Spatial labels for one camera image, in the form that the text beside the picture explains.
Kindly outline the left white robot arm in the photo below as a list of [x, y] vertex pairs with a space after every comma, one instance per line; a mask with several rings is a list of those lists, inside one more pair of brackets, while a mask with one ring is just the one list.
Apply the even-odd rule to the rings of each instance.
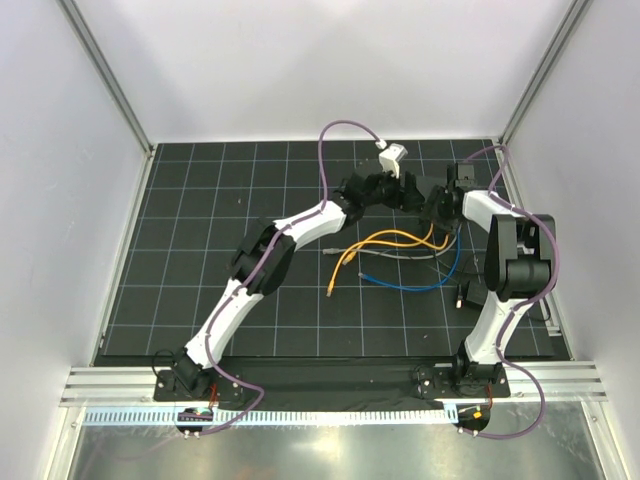
[[354, 225], [369, 207], [419, 213], [424, 204], [415, 174], [357, 170], [334, 193], [324, 187], [322, 200], [307, 210], [275, 221], [256, 220], [232, 256], [220, 300], [195, 336], [173, 354], [177, 389], [190, 400], [208, 395], [212, 371], [231, 337], [249, 312], [282, 285], [300, 248]]

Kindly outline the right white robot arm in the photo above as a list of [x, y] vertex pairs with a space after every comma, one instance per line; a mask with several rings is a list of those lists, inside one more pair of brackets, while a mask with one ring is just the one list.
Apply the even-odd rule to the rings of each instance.
[[556, 285], [555, 219], [478, 189], [470, 163], [447, 167], [446, 184], [432, 188], [422, 217], [447, 233], [464, 221], [487, 233], [483, 267], [487, 298], [448, 374], [458, 394], [473, 396], [499, 381], [506, 346], [520, 319]]

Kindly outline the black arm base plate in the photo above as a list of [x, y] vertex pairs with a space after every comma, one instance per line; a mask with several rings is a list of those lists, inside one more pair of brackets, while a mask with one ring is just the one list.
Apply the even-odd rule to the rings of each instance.
[[158, 402], [207, 402], [242, 410], [257, 398], [243, 383], [262, 387], [263, 411], [363, 412], [437, 408], [443, 403], [497, 402], [510, 397], [504, 369], [481, 367], [480, 378], [455, 379], [446, 357], [227, 357], [199, 378], [191, 393], [169, 369], [157, 372]]

